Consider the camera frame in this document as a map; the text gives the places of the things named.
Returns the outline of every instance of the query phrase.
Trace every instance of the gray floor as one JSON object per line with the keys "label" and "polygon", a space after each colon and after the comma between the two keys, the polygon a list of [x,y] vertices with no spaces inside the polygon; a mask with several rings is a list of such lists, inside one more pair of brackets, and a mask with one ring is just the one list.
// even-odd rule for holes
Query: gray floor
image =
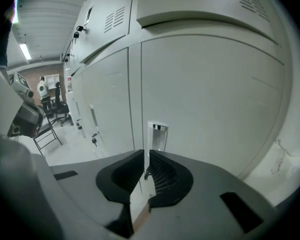
{"label": "gray floor", "polygon": [[[66,122],[63,127],[56,122],[53,124],[53,129],[63,145],[56,139],[41,150],[49,166],[87,162],[104,157],[101,151],[93,146],[91,139],[83,138],[75,126],[71,126],[69,122]],[[40,141],[39,145],[42,147],[53,138],[51,134]],[[18,141],[25,145],[31,153],[40,154],[32,138],[20,136]],[[147,204],[148,199],[154,195],[155,186],[152,177],[149,176],[147,180],[144,180],[143,175],[130,196],[130,212],[133,222]]]}
{"label": "gray floor", "polygon": [[[53,124],[53,129],[63,145],[61,145],[58,140],[54,140],[41,150],[49,166],[92,161],[102,157],[98,148],[93,147],[91,140],[83,138],[83,136],[77,132],[75,126],[71,126],[69,121],[67,121],[63,127],[61,127],[60,122],[56,122]],[[38,144],[42,147],[53,140],[53,138],[51,134]],[[31,153],[40,154],[32,138],[20,136],[19,143],[25,145]]]}

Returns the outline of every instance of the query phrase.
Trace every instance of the cable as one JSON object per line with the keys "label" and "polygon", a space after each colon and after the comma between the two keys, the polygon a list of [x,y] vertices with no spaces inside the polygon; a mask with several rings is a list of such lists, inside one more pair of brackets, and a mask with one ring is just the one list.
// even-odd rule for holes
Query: cable
{"label": "cable", "polygon": [[67,56],[67,51],[68,51],[68,49],[69,49],[69,47],[70,47],[70,45],[71,45],[71,42],[72,42],[72,40],[70,41],[70,43],[69,43],[69,45],[68,45],[68,48],[65,50],[65,54],[64,54],[64,57],[63,57],[63,59],[62,59],[63,62],[65,62],[65,58],[66,58],[66,56]]}

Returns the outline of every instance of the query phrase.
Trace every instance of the chair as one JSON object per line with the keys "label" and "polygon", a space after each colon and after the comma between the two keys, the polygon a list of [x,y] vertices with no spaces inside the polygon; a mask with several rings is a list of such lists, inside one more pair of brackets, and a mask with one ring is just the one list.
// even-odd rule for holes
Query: chair
{"label": "chair", "polygon": [[[58,140],[58,141],[60,142],[60,144],[62,145],[60,139],[58,138],[58,136],[57,136],[57,134],[56,134],[56,132],[55,132],[55,130],[54,130],[54,128],[53,128],[53,126],[52,126],[52,124],[51,124],[51,122],[49,121],[49,118],[48,118],[47,116],[46,116],[46,119],[48,120],[48,123],[42,125],[42,126],[40,127],[38,136],[35,137],[35,138],[33,138],[33,141],[34,141],[36,147],[38,148],[38,150],[39,150],[39,152],[40,152],[40,154],[41,154],[42,156],[44,156],[44,155],[42,154],[41,150],[42,150],[46,145],[48,145],[48,144],[50,144],[51,142],[53,142],[54,140]],[[37,140],[37,138],[39,138],[40,136],[44,135],[45,133],[47,133],[47,132],[49,132],[49,131],[51,131],[51,133],[49,133],[48,135],[44,136],[44,137],[41,138],[40,140]],[[42,141],[45,137],[47,137],[47,136],[49,136],[49,135],[51,135],[51,134],[53,134],[54,139],[51,140],[49,143],[45,144],[44,146],[40,147],[39,144],[38,144],[38,142]]]}
{"label": "chair", "polygon": [[61,126],[64,126],[64,123],[66,121],[70,120],[70,123],[73,126],[74,123],[72,121],[71,116],[69,115],[69,108],[68,108],[67,103],[60,102],[60,82],[57,82],[55,84],[55,87],[56,87],[55,88],[55,100],[54,100],[55,108],[53,110],[57,115],[56,120],[59,121],[60,119],[64,119],[64,120],[60,120]]}

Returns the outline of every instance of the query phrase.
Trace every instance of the gray panel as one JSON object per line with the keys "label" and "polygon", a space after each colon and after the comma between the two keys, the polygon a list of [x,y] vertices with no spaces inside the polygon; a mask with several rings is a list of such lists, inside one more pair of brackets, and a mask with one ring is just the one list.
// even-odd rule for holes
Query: gray panel
{"label": "gray panel", "polygon": [[147,122],[160,122],[169,127],[165,151],[237,176],[267,141],[283,75],[278,61],[233,40],[175,36],[144,42],[144,139]]}
{"label": "gray panel", "polygon": [[136,20],[143,26],[182,20],[217,20],[245,26],[274,40],[266,0],[138,0]]}
{"label": "gray panel", "polygon": [[88,11],[92,9],[88,22],[85,24],[87,14],[84,17],[80,15],[77,22],[87,28],[79,36],[79,62],[85,62],[104,46],[129,33],[131,3],[132,0],[90,1]]}
{"label": "gray panel", "polygon": [[[276,215],[273,207],[254,189],[227,171],[179,155],[158,153],[190,170],[193,185],[190,192],[176,205],[152,208],[149,217],[132,239],[237,239],[251,237],[255,230],[265,230],[273,222]],[[235,192],[264,222],[244,234],[220,197],[227,192]]]}
{"label": "gray panel", "polygon": [[[67,240],[115,237],[104,228],[106,217],[96,222],[69,198],[43,156],[30,154],[21,144],[3,138],[0,138],[0,193],[41,237]],[[109,212],[116,213],[118,218],[122,207],[116,203]]]}
{"label": "gray panel", "polygon": [[118,51],[82,73],[89,118],[93,114],[108,155],[134,149],[128,87],[128,49]]}
{"label": "gray panel", "polygon": [[73,202],[91,219],[102,225],[107,225],[118,219],[123,205],[110,202],[96,185],[98,172],[130,155],[135,151],[114,155],[101,160],[52,166],[53,174],[75,171],[76,176],[58,180],[58,184]]}

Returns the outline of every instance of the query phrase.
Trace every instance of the fluorescent light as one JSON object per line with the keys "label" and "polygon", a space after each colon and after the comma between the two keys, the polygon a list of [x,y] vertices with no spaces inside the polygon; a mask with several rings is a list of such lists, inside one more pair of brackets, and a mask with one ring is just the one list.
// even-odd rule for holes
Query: fluorescent light
{"label": "fluorescent light", "polygon": [[30,56],[30,53],[28,51],[27,45],[25,43],[20,44],[20,48],[21,48],[21,51],[23,52],[24,57],[27,60],[31,60],[31,56]]}
{"label": "fluorescent light", "polygon": [[14,0],[14,16],[13,16],[12,24],[19,22],[17,8],[18,8],[18,0]]}

